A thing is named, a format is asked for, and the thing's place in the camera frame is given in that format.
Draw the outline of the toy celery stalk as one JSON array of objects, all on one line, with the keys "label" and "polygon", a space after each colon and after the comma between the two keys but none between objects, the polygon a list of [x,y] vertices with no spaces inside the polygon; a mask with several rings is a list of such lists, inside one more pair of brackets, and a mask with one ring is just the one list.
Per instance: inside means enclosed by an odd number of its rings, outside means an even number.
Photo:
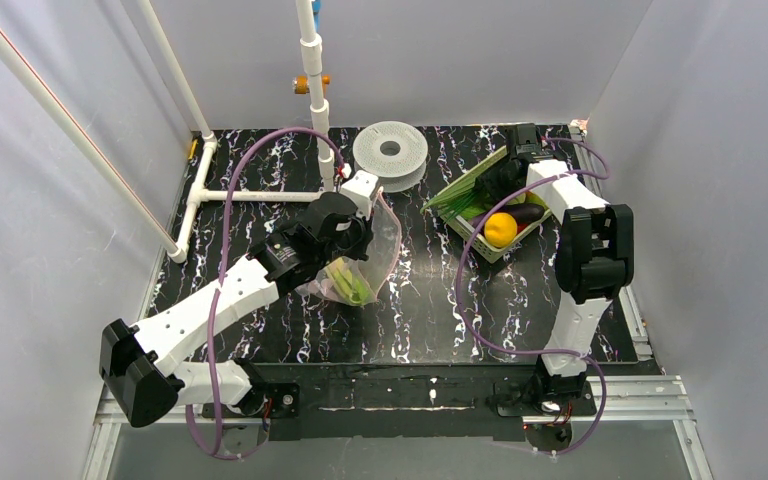
[{"label": "toy celery stalk", "polygon": [[373,302],[372,288],[357,261],[337,259],[325,267],[324,274],[321,286],[326,299],[354,307]]}]

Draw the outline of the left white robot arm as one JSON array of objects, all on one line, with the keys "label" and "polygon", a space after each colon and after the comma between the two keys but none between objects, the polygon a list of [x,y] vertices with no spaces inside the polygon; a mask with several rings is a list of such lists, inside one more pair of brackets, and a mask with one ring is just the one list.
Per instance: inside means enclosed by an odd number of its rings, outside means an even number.
[{"label": "left white robot arm", "polygon": [[216,280],[168,309],[101,334],[99,372],[128,423],[151,425],[187,404],[242,406],[258,385],[242,360],[190,362],[188,356],[243,317],[314,281],[341,258],[367,259],[379,192],[326,192],[296,220],[250,247]]}]

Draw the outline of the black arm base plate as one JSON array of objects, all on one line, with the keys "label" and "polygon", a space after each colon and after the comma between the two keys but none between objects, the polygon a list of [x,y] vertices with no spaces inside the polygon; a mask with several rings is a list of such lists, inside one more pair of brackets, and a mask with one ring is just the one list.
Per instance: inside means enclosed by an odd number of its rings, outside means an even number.
[{"label": "black arm base plate", "polygon": [[537,396],[528,364],[249,363],[253,399],[232,423],[273,400],[273,441],[360,436],[489,437],[520,441],[525,418],[562,421],[595,413],[594,396],[570,402]]}]

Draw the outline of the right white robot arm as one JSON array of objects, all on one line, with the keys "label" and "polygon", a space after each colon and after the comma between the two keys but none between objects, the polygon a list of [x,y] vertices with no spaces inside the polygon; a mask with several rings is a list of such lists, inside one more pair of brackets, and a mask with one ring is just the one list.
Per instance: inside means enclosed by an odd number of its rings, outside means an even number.
[{"label": "right white robot arm", "polygon": [[603,313],[633,278],[633,212],[610,204],[581,182],[584,173],[562,160],[540,159],[538,128],[515,124],[504,131],[507,157],[479,175],[477,185],[494,202],[516,191],[535,194],[560,223],[555,278],[562,291],[549,341],[524,388],[535,404],[582,396],[585,356]]}]

